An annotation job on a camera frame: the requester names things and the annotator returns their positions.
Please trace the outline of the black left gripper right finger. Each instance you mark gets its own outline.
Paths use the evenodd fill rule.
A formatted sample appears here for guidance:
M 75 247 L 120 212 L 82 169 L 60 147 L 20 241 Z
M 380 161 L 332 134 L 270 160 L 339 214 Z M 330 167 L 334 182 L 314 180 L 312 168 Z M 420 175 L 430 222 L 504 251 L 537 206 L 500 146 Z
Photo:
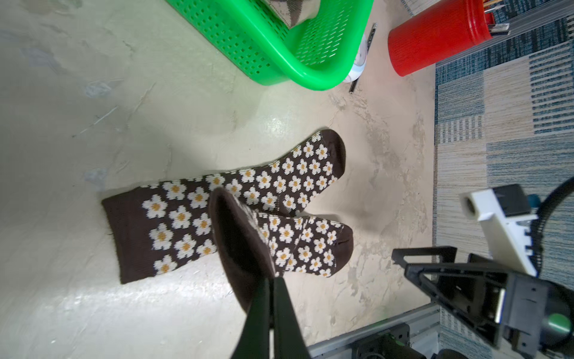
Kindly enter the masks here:
M 309 351 L 283 278 L 273 280 L 273 329 L 275 358 L 310 359 Z

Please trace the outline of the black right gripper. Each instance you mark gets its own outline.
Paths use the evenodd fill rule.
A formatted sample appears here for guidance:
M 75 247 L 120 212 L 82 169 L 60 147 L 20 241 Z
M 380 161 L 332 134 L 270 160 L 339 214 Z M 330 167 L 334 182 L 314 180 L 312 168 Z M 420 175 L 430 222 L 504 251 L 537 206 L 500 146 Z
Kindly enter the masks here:
M 511 278 L 506 288 L 508 270 L 454 263 L 456 254 L 452 246 L 396 248 L 392 261 L 408 281 L 491 347 L 507 342 L 522 358 L 539 353 L 573 357 L 571 289 L 528 276 Z M 436 257 L 439 263 L 408 263 L 406 257 Z

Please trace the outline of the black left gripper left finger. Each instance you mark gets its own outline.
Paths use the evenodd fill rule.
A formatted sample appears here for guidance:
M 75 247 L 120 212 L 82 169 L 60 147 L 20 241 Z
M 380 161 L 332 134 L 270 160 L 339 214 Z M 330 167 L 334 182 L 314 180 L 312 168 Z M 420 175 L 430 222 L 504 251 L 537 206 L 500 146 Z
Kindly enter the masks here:
M 271 328 L 270 288 L 268 279 L 262 279 L 259 282 L 232 359 L 269 358 Z

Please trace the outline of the brown floral sock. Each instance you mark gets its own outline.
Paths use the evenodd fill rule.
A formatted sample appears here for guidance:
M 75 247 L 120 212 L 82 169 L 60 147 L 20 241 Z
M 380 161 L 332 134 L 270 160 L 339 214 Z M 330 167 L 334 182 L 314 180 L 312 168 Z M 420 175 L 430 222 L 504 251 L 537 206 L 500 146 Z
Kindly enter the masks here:
M 328 278 L 353 254 L 354 233 L 348 225 L 261 212 L 222 188 L 211 194 L 208 215 L 224 272 L 243 311 L 249 310 L 261 279 L 287 272 Z
M 142 185 L 107 197 L 106 213 L 122 284 L 173 272 L 218 251 L 230 230 L 253 230 L 271 258 L 271 272 L 330 277 L 351 259 L 354 234 L 306 208 L 345 173 L 346 151 L 333 130 L 320 130 L 264 165 Z

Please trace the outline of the brown argyle sock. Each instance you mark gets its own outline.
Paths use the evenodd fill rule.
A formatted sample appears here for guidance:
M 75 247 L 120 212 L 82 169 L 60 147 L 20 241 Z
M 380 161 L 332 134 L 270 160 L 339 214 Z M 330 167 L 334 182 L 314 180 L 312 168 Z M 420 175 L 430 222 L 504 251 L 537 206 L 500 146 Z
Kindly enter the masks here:
M 294 28 L 318 15 L 320 0 L 264 0 L 263 3 L 281 19 L 288 28 Z

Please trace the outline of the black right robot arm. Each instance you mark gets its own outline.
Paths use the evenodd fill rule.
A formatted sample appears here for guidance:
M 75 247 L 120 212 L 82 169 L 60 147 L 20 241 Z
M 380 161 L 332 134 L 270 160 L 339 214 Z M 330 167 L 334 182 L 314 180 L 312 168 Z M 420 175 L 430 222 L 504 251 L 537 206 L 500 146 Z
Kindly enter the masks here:
M 457 261 L 452 246 L 392 253 L 405 278 L 491 347 L 523 358 L 573 356 L 573 181 L 546 197 L 518 184 L 460 196 L 487 255 Z

